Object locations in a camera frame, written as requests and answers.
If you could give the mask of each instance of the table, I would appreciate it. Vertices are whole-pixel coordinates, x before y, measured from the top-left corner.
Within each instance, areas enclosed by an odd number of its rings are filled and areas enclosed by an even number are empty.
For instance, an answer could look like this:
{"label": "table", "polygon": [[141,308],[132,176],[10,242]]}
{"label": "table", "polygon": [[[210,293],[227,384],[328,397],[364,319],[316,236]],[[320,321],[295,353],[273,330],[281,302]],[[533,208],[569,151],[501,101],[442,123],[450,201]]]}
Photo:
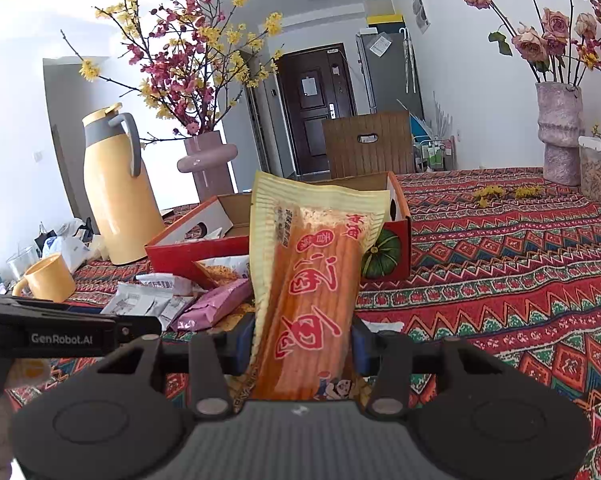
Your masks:
{"label": "table", "polygon": [[[399,182],[413,216],[413,274],[366,285],[358,315],[403,322],[419,341],[466,337],[572,399],[592,429],[578,480],[601,478],[601,207],[544,181],[539,168],[410,174]],[[508,195],[480,208],[472,193],[494,184]],[[519,186],[541,186],[543,195],[517,200]],[[97,311],[118,280],[150,268],[147,261],[90,264],[79,270],[71,301]],[[55,360],[47,388],[92,362]],[[414,376],[411,405],[431,399],[435,386],[432,376]],[[170,376],[168,397],[182,405],[185,389],[186,376]],[[39,394],[22,388],[13,399],[22,404]]]}

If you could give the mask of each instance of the cardboard box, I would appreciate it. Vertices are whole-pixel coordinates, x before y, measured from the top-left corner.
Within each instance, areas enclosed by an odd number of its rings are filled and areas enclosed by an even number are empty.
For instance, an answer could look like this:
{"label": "cardboard box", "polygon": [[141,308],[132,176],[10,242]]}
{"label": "cardboard box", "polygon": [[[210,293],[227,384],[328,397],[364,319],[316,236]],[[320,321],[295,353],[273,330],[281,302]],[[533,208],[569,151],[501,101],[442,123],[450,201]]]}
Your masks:
{"label": "cardboard box", "polygon": [[409,112],[324,120],[331,178],[392,171],[414,173]]}
{"label": "cardboard box", "polygon": [[[361,279],[361,283],[395,282],[405,280],[411,271],[411,217],[407,201],[396,176],[391,171],[326,180],[312,183],[316,186],[343,186],[360,191],[389,189],[391,192],[390,216],[391,222],[386,222],[384,229],[386,238],[393,235],[400,241],[400,250],[391,254],[381,247],[380,256],[375,256],[374,263],[380,257],[397,259],[395,268],[386,275],[375,279]],[[146,246],[146,250],[156,272],[171,272],[184,278],[189,278],[200,286],[213,288],[213,283],[207,278],[194,262],[219,256],[241,256],[249,254],[249,211],[251,193],[222,195],[212,197],[206,202],[168,226]],[[185,235],[196,226],[200,226],[202,234],[211,233],[219,227],[223,228],[224,236],[218,240],[200,240],[182,242]]]}

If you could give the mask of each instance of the gray refrigerator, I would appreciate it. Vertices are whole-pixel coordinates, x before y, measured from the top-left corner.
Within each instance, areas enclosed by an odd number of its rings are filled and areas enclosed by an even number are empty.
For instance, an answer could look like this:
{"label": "gray refrigerator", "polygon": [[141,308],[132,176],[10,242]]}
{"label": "gray refrigerator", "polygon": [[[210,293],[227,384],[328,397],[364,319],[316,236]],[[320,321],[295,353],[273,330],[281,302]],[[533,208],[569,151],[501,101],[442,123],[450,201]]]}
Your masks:
{"label": "gray refrigerator", "polygon": [[[412,115],[423,119],[418,72],[415,66],[412,70],[410,56],[405,57],[403,34],[383,34],[383,36],[388,38],[391,44],[382,56],[377,56],[370,50],[370,46],[378,40],[378,34],[356,36],[370,109],[375,114],[407,108]],[[416,79],[415,92],[412,74]],[[409,88],[407,88],[407,77],[410,78]]]}

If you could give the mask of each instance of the yellow snack package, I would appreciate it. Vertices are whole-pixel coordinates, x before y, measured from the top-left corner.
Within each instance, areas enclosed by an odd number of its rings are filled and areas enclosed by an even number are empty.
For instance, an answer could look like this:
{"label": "yellow snack package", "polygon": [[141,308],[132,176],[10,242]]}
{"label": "yellow snack package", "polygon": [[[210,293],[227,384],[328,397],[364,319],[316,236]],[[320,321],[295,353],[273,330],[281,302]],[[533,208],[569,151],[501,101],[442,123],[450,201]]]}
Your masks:
{"label": "yellow snack package", "polygon": [[381,232],[389,191],[312,186],[258,173],[249,257],[258,399],[333,399],[343,379],[361,261]]}

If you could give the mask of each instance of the yellow thermos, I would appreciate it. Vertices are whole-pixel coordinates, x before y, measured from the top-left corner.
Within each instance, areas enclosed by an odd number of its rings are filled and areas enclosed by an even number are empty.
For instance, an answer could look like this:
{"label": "yellow thermos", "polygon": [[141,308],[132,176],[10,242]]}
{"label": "yellow thermos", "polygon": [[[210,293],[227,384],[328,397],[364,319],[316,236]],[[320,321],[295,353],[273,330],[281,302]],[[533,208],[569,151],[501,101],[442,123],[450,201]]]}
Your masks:
{"label": "yellow thermos", "polygon": [[131,114],[119,114],[120,107],[117,103],[101,108],[83,119],[85,191],[116,265],[145,257],[145,244],[164,229],[140,157],[136,123]]}

